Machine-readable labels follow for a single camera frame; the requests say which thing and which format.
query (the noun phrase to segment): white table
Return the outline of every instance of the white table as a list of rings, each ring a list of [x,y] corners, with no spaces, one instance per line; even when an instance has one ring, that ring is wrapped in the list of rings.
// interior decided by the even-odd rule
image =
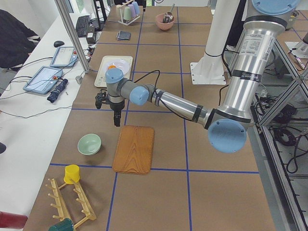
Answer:
[[[76,24],[82,14],[72,14]],[[65,30],[61,17],[58,17],[25,62],[53,57],[56,48],[53,43],[61,40],[65,46],[72,46],[72,42]],[[83,49],[88,47],[86,39],[80,39]],[[22,68],[16,75],[33,76],[41,66],[49,66],[51,59],[35,62]],[[35,95],[22,92],[26,84],[12,83],[11,90],[5,91],[0,98],[0,110],[19,116],[30,116],[49,109],[71,106],[79,90],[75,77],[84,75],[80,62],[64,76],[68,79],[66,89],[60,94],[55,103],[47,101],[47,95]],[[29,80],[21,77],[16,81]],[[28,119],[16,118],[0,113],[0,142],[7,146],[0,154],[0,211],[29,215],[33,203],[39,192],[42,180],[63,131],[71,109],[59,109]]]

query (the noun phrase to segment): plate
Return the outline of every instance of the plate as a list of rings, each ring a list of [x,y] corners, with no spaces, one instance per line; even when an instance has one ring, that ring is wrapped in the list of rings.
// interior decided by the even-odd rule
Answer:
[[[109,61],[105,64],[104,66],[104,72],[106,73],[106,71],[108,70],[108,67],[110,66],[116,66],[117,68],[119,68],[121,71],[123,71],[123,74],[125,75],[129,69],[130,69],[130,65],[128,62],[124,61],[123,59],[115,59],[112,61]]]

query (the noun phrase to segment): pink bowl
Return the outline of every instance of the pink bowl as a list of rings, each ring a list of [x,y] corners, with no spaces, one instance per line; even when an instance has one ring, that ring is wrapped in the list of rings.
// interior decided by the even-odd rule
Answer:
[[[165,15],[164,13],[157,15],[155,17],[155,22],[159,29],[169,30],[170,28],[172,28],[175,18],[173,17],[173,19],[169,23],[163,23],[164,15]]]

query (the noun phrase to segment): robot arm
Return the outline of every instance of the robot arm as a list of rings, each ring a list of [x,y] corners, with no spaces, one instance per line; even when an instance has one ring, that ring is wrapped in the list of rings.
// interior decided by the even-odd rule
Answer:
[[[118,68],[106,72],[108,101],[119,126],[124,99],[143,105],[147,101],[208,129],[210,143],[219,151],[233,153],[246,141],[251,122],[250,105],[258,88],[276,37],[284,32],[299,0],[251,0],[244,24],[245,37],[232,72],[225,100],[216,109],[205,109],[153,85],[140,85],[123,78]]]

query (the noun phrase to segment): black keyboard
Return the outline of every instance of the black keyboard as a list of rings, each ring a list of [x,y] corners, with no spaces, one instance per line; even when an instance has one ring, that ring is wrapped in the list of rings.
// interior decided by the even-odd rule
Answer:
[[[77,19],[76,32],[78,37],[85,37],[87,35],[87,28],[90,23],[90,15],[81,16]]]

